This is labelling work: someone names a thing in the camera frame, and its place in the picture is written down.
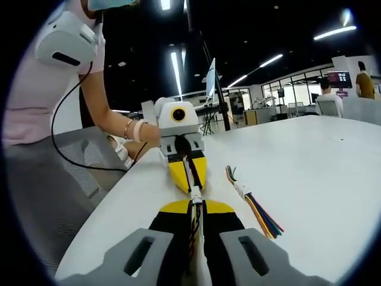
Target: ceiling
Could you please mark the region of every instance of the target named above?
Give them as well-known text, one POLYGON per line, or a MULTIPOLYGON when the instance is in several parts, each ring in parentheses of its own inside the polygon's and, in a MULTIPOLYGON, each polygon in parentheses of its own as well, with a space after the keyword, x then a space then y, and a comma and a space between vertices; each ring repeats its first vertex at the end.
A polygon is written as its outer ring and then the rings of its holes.
POLYGON ((272 0, 189 2, 187 11, 183 0, 171 0, 171 9, 165 11, 160 0, 142 0, 138 7, 105 13, 104 73, 111 108, 135 111, 141 109, 143 101, 177 95, 171 52, 177 52, 181 65, 182 93, 205 89, 202 78, 209 65, 203 40, 210 56, 216 58, 222 87, 277 54, 283 54, 279 61, 253 72, 238 85, 261 84, 327 64, 335 56, 366 53, 360 29, 313 40, 322 32, 342 27, 344 7, 338 1, 329 5, 300 1, 279 4, 272 0))

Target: vr headset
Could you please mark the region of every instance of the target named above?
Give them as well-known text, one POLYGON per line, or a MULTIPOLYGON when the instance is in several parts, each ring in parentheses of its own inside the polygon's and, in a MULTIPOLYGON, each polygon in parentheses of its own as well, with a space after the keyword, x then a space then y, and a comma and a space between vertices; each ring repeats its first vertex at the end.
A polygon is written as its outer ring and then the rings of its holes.
POLYGON ((41 29, 36 41, 35 57, 44 64, 61 67, 89 64, 98 51, 102 22, 103 16, 99 12, 92 30, 62 5, 41 29))

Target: white desk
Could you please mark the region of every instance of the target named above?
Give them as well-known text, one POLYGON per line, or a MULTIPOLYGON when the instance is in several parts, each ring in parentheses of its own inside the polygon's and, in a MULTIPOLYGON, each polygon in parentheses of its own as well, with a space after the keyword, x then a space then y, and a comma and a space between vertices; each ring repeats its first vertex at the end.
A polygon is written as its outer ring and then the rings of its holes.
MULTIPOLYGON (((204 197, 232 206, 246 228, 261 231, 249 206, 228 183, 224 167, 285 229, 274 240, 306 275, 338 281, 367 250, 381 212, 381 127, 306 116, 204 137, 204 197)), ((159 209, 187 196, 171 183, 157 150, 123 177, 83 225, 56 277, 88 273, 104 253, 159 209)))

